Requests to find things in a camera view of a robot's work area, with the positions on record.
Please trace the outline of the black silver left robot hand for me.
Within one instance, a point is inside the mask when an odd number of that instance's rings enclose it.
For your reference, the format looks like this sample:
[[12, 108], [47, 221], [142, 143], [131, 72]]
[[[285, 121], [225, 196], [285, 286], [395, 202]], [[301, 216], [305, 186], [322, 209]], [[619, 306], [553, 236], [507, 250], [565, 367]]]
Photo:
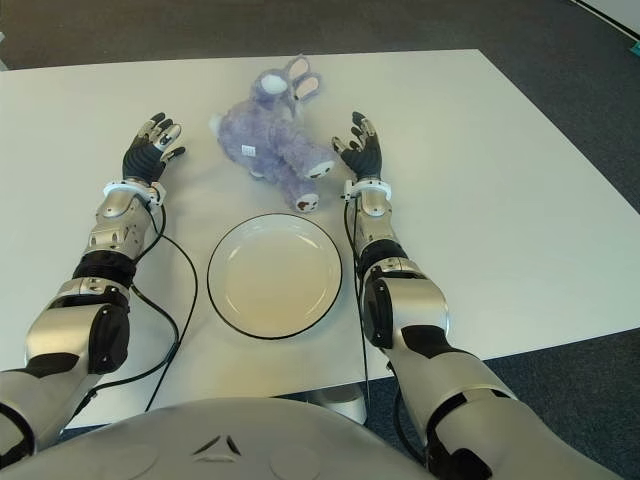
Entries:
[[186, 152], [184, 146], [172, 148], [182, 127], [159, 112], [138, 129], [122, 160], [122, 178], [151, 185], [157, 182], [166, 166]]

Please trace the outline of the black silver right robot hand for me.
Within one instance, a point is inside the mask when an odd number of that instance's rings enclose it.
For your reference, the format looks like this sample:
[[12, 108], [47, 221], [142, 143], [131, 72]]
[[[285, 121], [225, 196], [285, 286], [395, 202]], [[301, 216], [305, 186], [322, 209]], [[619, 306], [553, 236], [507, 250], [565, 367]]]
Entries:
[[352, 124], [354, 140], [346, 144], [340, 138], [333, 137], [331, 145], [358, 180], [380, 180], [382, 152], [375, 127], [365, 115], [357, 111], [352, 113]]

